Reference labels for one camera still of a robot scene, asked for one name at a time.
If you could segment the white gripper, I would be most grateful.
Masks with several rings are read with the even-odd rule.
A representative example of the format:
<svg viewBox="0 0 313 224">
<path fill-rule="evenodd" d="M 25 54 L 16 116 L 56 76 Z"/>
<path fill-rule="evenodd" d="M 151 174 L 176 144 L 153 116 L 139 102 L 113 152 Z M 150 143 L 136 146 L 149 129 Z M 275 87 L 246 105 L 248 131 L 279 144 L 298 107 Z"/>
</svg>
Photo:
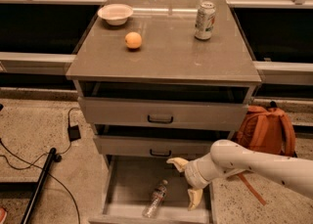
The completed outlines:
<svg viewBox="0 0 313 224">
<path fill-rule="evenodd" d="M 188 184 L 194 188 L 188 190 L 190 199 L 188 209 L 196 209 L 201 203 L 202 189 L 212 180 L 213 163 L 211 157 L 201 157 L 191 161 L 187 161 L 181 157 L 173 157 L 169 158 L 166 162 L 173 164 L 179 172 L 185 173 Z"/>
</svg>

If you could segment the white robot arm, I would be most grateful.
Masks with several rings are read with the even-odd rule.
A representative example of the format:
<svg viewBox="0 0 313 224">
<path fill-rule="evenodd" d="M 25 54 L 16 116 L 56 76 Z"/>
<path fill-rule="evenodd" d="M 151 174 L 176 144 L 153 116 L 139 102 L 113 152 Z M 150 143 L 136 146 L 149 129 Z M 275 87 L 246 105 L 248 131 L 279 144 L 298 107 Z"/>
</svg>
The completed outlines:
<svg viewBox="0 0 313 224">
<path fill-rule="evenodd" d="M 188 209 L 197 208 L 203 189 L 216 178 L 251 171 L 307 198 L 313 198 L 313 161 L 252 151 L 230 140 L 214 142 L 207 155 L 188 161 L 172 157 L 167 161 L 183 172 L 190 185 Z"/>
</svg>

